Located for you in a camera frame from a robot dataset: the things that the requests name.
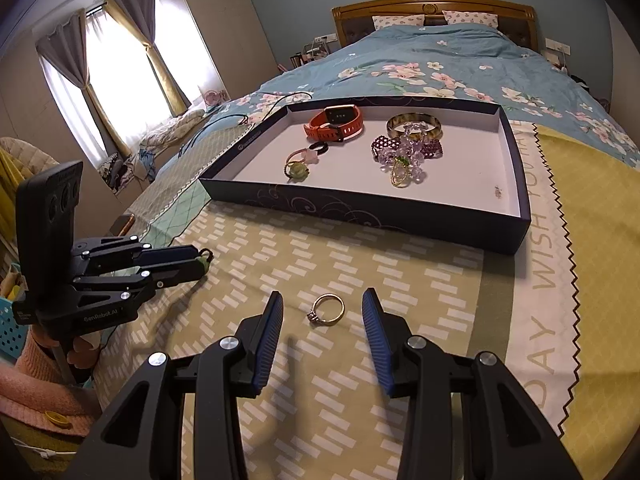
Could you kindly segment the orange smart watch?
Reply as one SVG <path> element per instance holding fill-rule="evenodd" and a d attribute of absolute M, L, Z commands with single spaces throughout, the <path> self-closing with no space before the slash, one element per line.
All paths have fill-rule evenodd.
<path fill-rule="evenodd" d="M 354 104 L 326 107 L 304 125 L 306 136 L 316 142 L 342 143 L 362 128 L 362 113 Z"/>

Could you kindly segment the tortoiseshell bangle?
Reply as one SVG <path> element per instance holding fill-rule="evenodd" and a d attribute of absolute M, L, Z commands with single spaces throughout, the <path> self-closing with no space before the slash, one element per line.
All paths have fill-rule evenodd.
<path fill-rule="evenodd" d="M 391 139 L 408 136 L 411 140 L 431 142 L 442 138 L 442 123 L 426 113 L 402 113 L 386 122 L 386 132 Z"/>

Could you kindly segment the blue plastic basket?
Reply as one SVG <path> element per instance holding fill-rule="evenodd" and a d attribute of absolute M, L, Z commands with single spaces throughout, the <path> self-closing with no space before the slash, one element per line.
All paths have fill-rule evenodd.
<path fill-rule="evenodd" d="M 17 325 L 12 313 L 12 302 L 0 298 L 0 352 L 2 358 L 15 362 L 21 355 L 27 327 Z"/>

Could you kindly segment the clothes pile on sill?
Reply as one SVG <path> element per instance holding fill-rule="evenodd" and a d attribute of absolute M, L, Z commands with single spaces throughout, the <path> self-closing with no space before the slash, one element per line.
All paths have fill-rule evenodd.
<path fill-rule="evenodd" d="M 204 108 L 194 108 L 178 118 L 167 119 L 145 133 L 129 157 L 113 154 L 104 159 L 98 166 L 100 177 L 114 193 L 118 193 L 133 178 L 152 183 L 162 164 L 160 158 L 170 156 L 173 148 L 180 148 L 204 119 Z"/>

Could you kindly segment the pink item on sill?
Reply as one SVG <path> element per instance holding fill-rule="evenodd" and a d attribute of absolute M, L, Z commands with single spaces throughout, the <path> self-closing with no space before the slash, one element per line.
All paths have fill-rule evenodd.
<path fill-rule="evenodd" d="M 229 95 L 226 89 L 202 90 L 201 97 L 207 107 L 216 107 L 229 101 Z"/>

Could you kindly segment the left purple yellow curtain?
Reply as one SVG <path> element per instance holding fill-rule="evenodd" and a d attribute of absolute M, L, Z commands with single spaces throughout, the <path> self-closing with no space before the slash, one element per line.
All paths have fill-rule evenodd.
<path fill-rule="evenodd" d="M 86 11 L 76 11 L 36 42 L 56 104 L 85 155 L 97 167 L 131 150 L 116 132 L 93 89 L 88 64 Z"/>

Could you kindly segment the purple yellow curtain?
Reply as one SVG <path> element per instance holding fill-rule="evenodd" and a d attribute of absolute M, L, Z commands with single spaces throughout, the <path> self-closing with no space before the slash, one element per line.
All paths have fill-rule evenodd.
<path fill-rule="evenodd" d="M 104 11 L 131 36 L 134 36 L 145 50 L 160 91 L 174 117 L 181 116 L 191 106 L 175 77 L 166 65 L 155 41 L 155 1 L 156 0 L 104 0 Z"/>
<path fill-rule="evenodd" d="M 85 155 L 97 167 L 131 150 L 116 132 L 93 89 L 88 64 L 86 11 L 76 11 L 36 42 L 56 104 Z"/>

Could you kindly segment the right purple yellow curtain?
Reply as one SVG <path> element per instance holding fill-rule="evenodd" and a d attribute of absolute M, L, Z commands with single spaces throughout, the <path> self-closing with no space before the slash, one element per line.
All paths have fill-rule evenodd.
<path fill-rule="evenodd" d="M 166 65 L 155 41 L 155 1 L 156 0 L 104 0 L 104 11 L 131 36 L 134 36 L 145 50 L 160 91 L 174 117 L 181 116 L 191 106 L 175 77 Z"/>

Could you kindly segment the beige wardrobe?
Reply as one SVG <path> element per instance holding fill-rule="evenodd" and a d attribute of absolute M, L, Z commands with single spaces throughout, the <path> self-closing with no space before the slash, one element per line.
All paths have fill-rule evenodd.
<path fill-rule="evenodd" d="M 231 99 L 277 76 L 277 62 L 252 0 L 186 0 Z"/>

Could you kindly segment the dark shallow box tray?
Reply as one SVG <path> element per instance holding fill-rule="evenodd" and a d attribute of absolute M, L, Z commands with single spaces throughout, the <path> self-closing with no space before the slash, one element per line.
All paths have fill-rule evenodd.
<path fill-rule="evenodd" d="M 354 104 L 359 134 L 309 139 L 324 108 Z M 386 122 L 426 113 L 442 138 L 391 139 Z M 345 98 L 287 105 L 232 143 L 201 175 L 222 202 L 308 214 L 514 255 L 530 225 L 521 155 L 497 104 L 435 98 Z"/>

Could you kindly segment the blue floral duvet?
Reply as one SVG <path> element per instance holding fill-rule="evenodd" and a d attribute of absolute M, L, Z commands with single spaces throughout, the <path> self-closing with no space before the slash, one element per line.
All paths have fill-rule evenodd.
<path fill-rule="evenodd" d="M 632 168 L 639 166 L 638 146 L 587 90 L 540 54 L 477 24 L 376 30 L 221 105 L 186 145 L 193 148 L 240 122 L 258 124 L 288 104 L 348 96 L 495 103 L 511 120 L 550 127 Z"/>

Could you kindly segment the left polka dot pillow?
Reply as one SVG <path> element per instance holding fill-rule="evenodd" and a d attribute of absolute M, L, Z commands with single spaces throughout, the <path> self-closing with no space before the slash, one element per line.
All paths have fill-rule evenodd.
<path fill-rule="evenodd" d="M 424 24 L 424 15 L 375 15 L 372 18 L 372 22 L 375 30 L 390 26 L 422 26 Z"/>

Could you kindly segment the polka dot pillow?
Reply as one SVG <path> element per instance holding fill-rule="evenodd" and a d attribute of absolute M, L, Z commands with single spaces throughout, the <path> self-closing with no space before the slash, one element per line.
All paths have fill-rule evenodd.
<path fill-rule="evenodd" d="M 390 26 L 422 26 L 424 24 L 424 15 L 375 15 L 372 18 L 372 22 L 375 30 Z"/>
<path fill-rule="evenodd" d="M 442 15 L 448 25 L 477 24 L 494 29 L 499 26 L 499 18 L 495 13 L 443 10 Z"/>

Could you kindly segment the right polka dot pillow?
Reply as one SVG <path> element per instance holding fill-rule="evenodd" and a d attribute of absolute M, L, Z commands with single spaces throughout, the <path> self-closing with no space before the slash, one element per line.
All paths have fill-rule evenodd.
<path fill-rule="evenodd" d="M 448 25 L 477 24 L 494 29 L 499 26 L 499 18 L 495 13 L 443 10 L 442 15 Z"/>

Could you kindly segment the wooden headboard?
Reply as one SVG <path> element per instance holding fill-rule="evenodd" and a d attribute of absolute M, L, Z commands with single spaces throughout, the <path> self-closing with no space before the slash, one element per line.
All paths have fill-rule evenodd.
<path fill-rule="evenodd" d="M 342 48 L 374 32 L 375 16 L 422 14 L 425 26 L 445 25 L 445 11 L 483 12 L 498 16 L 498 29 L 514 44 L 539 51 L 537 15 L 532 6 L 503 0 L 370 0 L 332 9 Z"/>

